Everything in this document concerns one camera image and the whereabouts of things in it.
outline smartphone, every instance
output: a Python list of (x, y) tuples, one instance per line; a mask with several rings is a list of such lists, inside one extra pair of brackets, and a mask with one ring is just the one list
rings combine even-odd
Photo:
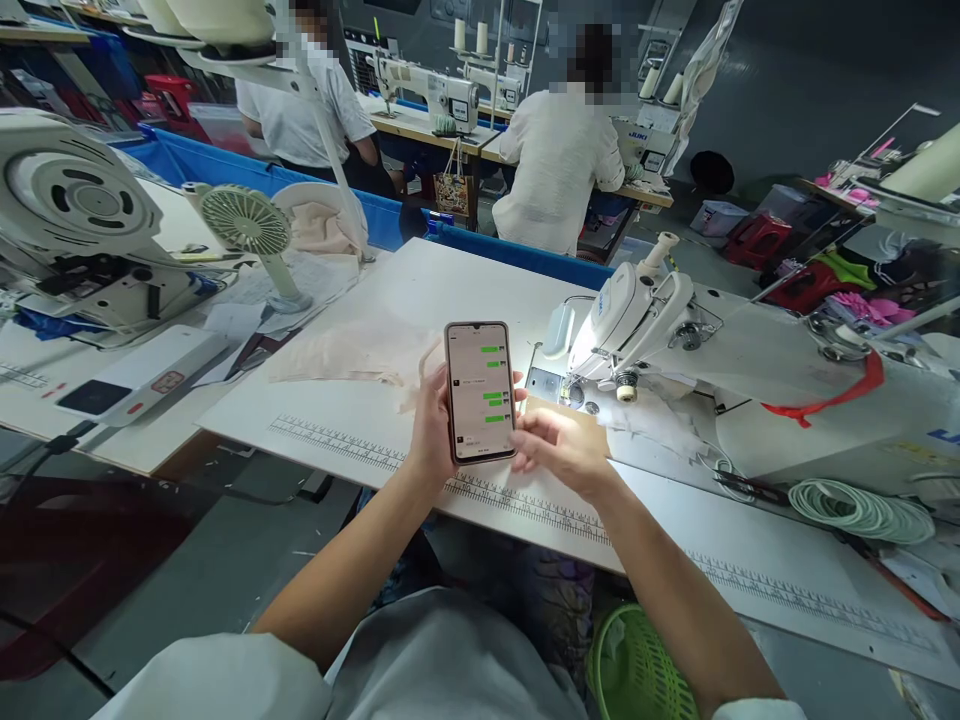
[(450, 388), (450, 447), (458, 465), (502, 460), (516, 427), (510, 341), (502, 322), (450, 323), (443, 332)]

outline bag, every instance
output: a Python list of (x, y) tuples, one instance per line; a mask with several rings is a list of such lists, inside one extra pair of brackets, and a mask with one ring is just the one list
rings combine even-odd
[[(454, 215), (469, 215), (470, 203), (475, 192), (473, 187), (473, 178), (463, 174), (463, 165), (460, 162), (460, 138), (450, 151), (450, 159), (447, 160), (447, 168), (442, 173), (433, 176), (433, 187), (437, 196), (437, 209), (440, 212), (453, 213)], [(457, 172), (454, 175), (450, 172), (453, 166), (453, 158), (457, 158)]]

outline hand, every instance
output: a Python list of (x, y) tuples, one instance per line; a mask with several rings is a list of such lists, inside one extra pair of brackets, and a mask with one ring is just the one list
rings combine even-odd
[[(514, 384), (523, 380), (523, 373), (513, 371)], [(513, 391), (515, 402), (523, 402), (530, 393), (524, 388)], [(417, 415), (413, 421), (413, 441), (407, 462), (418, 474), (435, 482), (437, 490), (448, 478), (457, 474), (450, 449), (450, 389), (447, 386), (447, 365), (423, 379), (417, 399)]]
[(570, 418), (537, 408), (517, 421), (510, 436), (517, 449), (514, 472), (526, 473), (542, 465), (587, 502), (623, 487), (607, 459), (590, 447), (586, 433)]

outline handheld fan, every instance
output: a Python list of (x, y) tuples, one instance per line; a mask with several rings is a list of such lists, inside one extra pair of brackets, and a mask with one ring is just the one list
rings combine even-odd
[(267, 303), (276, 312), (295, 313), (310, 307), (313, 299), (297, 289), (282, 253), (290, 245), (286, 215), (262, 192), (241, 185), (221, 185), (203, 192), (200, 215), (228, 246), (260, 256), (279, 296)]

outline white shirt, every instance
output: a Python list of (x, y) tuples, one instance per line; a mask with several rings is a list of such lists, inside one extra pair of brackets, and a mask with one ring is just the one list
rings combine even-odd
[[(315, 44), (308, 44), (310, 72), (323, 98), (323, 114), (337, 143), (340, 162), (350, 152), (344, 136), (355, 143), (376, 129), (360, 106), (343, 68)], [(293, 69), (292, 58), (277, 58), (277, 65)], [(310, 103), (283, 90), (237, 81), (237, 108), (263, 126), (263, 139), (282, 160), (308, 167), (328, 168), (330, 160), (320, 139), (320, 130)]]
[[(94, 720), (587, 720), (570, 676), (504, 617), (428, 590), (367, 617), (321, 677), (272, 635), (180, 640)], [(786, 700), (741, 700), (713, 720), (804, 720)]]
[(617, 131), (582, 85), (526, 98), (500, 141), (500, 157), (520, 162), (510, 193), (493, 206), (503, 240), (576, 255), (594, 185), (623, 184)]
[(916, 238), (880, 225), (867, 225), (847, 240), (843, 247), (877, 263), (897, 260)]

